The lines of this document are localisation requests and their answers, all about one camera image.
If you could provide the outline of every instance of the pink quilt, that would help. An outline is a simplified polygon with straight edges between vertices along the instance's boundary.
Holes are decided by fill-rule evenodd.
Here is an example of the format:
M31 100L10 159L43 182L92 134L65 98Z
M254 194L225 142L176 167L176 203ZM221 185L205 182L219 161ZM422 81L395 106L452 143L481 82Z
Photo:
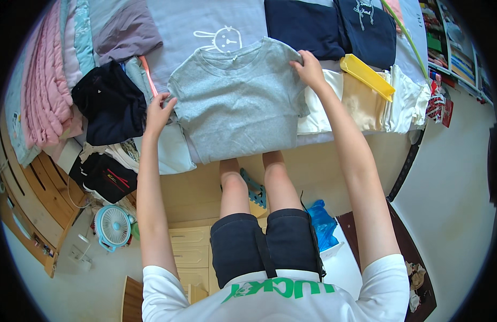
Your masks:
M60 5L60 0L53 4L26 48L20 122L27 148L57 145L63 134L67 138L82 133L82 115L71 108L63 71Z

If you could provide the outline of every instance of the green stick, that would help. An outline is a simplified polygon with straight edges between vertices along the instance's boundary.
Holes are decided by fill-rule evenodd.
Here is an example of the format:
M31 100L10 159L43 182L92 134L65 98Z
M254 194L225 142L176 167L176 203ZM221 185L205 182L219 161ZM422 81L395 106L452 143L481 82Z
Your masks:
M427 75L427 69L424 66L424 63L422 62L422 59L420 58L419 52L416 50L415 44L413 43L413 40L411 39L409 32L406 30L406 27L404 26L404 24L402 24L402 22L400 22L397 15L393 12L392 8L390 7L390 5L388 5L388 3L386 3L385 0L381 0L381 3L383 6L386 7L386 10L388 10L388 12L392 14L393 19L395 19L395 22L400 27L400 30L402 30L402 32L404 33L404 35L408 39L408 42L410 43L411 47L413 48L413 51L415 52L416 58L419 61L420 68L422 68L422 72L424 73L424 77L429 82L429 76Z

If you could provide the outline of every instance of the electric fan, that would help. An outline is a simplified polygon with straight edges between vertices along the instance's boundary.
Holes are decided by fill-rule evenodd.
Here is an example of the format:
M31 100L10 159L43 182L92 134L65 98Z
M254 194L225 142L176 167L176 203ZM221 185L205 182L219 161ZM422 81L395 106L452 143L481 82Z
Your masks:
M94 217L94 227L100 245L111 253L125 245L130 237L128 214L118 206L101 208Z

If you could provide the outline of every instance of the rabbit print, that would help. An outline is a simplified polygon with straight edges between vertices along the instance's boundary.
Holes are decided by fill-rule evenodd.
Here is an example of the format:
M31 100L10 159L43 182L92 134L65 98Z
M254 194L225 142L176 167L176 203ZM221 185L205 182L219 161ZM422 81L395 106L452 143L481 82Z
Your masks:
M206 31L195 31L193 35L196 37L212 38L212 45L206 45L200 47L204 50L216 49L220 53L230 53L235 50L240 49L243 45L241 43L241 34L238 29L232 28L232 26L225 26L219 29L217 32L206 32Z

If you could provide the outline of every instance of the electrical outlet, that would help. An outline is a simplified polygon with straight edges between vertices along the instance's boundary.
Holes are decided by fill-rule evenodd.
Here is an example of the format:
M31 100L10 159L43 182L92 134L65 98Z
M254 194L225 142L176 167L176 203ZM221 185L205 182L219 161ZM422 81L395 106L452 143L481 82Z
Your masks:
M87 255L84 255L83 257L82 255L83 255L82 251L78 249L77 246L75 245L71 246L70 254L68 255L68 257L77 266L81 267L84 270L89 270L91 259Z

